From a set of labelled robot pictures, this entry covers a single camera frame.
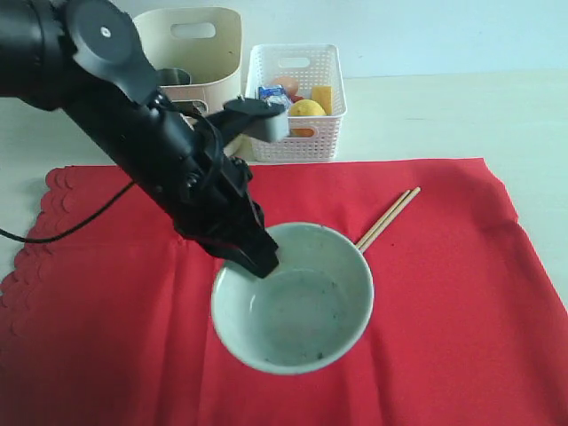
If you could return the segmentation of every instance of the black cable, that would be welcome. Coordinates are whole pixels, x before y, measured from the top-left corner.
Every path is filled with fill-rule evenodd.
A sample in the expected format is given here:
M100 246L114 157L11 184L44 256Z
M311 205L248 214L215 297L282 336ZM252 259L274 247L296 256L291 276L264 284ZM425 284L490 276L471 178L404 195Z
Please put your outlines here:
M80 222L79 224L73 226L72 228L67 229L65 232L60 233L59 235L55 235L50 238L23 238L19 237L18 235L14 235L13 233L9 233L4 229L0 228L0 235L5 238L9 238L10 240L18 241L18 242L27 242L30 244L47 244L48 242L59 241L72 233L79 231L84 226L88 225L90 222L95 220L97 217L102 215L110 206L115 204L119 198L125 195L129 189L131 189L135 185L135 182L132 181L127 184L119 193L117 193L113 198L111 198L103 207L95 211L92 215L87 217L85 220Z

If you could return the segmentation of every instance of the white bowl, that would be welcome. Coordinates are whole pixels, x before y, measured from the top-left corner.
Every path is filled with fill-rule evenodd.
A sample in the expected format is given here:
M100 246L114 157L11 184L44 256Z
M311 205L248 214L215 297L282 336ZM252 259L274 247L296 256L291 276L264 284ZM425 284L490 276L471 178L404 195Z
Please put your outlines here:
M211 299L217 334L244 364L277 375L325 367L355 344L373 310L373 277L351 241L322 225L268 228L280 265L265 279L226 262Z

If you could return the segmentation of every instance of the yellow sponge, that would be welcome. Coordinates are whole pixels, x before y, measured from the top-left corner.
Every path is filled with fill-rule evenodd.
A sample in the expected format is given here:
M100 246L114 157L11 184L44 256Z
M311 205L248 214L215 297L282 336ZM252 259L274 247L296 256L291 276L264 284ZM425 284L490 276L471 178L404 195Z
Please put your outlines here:
M312 87L312 100L318 102L324 109L327 115L332 114L332 94L331 86L313 86Z

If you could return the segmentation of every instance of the white wall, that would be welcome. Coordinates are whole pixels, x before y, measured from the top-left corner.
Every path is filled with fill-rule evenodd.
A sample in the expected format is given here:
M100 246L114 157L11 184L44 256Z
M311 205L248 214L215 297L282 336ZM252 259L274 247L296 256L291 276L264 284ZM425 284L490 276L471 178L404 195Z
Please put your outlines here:
M243 18L246 61L257 43L333 43L346 77L568 67L568 0L114 2L132 16L229 7Z

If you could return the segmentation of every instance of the beige storage bin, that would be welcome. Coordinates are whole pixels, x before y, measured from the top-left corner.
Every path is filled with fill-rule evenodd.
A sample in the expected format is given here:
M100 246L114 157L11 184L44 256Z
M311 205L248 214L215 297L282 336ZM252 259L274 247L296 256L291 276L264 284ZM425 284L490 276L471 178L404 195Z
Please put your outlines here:
M173 101L193 101L206 114L241 94L242 25L223 7L157 9L134 19L142 47L154 68L180 68L191 84L165 86ZM238 149L237 138L226 149Z

